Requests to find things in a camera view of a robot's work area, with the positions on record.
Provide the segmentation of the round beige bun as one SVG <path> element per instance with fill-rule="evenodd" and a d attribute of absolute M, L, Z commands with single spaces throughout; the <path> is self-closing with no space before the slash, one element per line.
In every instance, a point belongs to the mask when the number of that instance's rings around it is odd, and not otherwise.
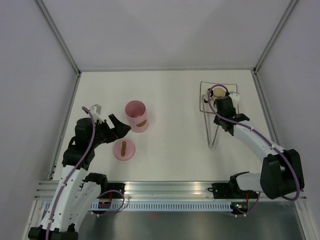
<path fill-rule="evenodd" d="M 216 87 L 213 89 L 213 96 L 215 98 L 224 97 L 226 92 L 227 91 L 224 88 Z"/>

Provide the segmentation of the metal tongs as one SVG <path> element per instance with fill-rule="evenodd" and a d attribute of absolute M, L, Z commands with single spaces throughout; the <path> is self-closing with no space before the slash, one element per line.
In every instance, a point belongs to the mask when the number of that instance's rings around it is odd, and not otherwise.
<path fill-rule="evenodd" d="M 204 118 L 204 124 L 205 124 L 207 146 L 208 146 L 208 148 L 210 150 L 212 150 L 214 145 L 215 145 L 215 143 L 216 143 L 220 126 L 219 125 L 216 126 L 213 139 L 211 139 L 209 121 L 208 121 L 208 118 L 207 118 L 207 112 L 205 110 L 205 104 L 206 104 L 205 103 L 205 99 L 202 98 L 201 102 L 202 102 L 202 108 L 203 108 L 203 118 Z"/>

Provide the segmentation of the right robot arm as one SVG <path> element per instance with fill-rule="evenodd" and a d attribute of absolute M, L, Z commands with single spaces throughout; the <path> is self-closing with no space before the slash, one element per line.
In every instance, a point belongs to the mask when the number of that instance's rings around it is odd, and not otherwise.
<path fill-rule="evenodd" d="M 239 198 L 250 190 L 262 192 L 271 200 L 296 201 L 305 187 L 300 154 L 267 139 L 245 114 L 236 112 L 230 96 L 217 98 L 215 105 L 214 123 L 244 143 L 262 162 L 260 173 L 234 175 L 229 194 Z"/>

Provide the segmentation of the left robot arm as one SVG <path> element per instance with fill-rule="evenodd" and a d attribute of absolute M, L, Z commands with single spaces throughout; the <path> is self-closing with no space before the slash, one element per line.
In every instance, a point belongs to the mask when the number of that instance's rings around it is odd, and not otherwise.
<path fill-rule="evenodd" d="M 40 225 L 30 228 L 30 240 L 77 240 L 93 201 L 110 193 L 107 176 L 89 173 L 89 166 L 98 146 L 124 138 L 131 127 L 114 114 L 108 116 L 113 128 L 95 113 L 88 115 L 76 122 L 75 135 L 63 154 L 61 176 L 51 204 Z"/>

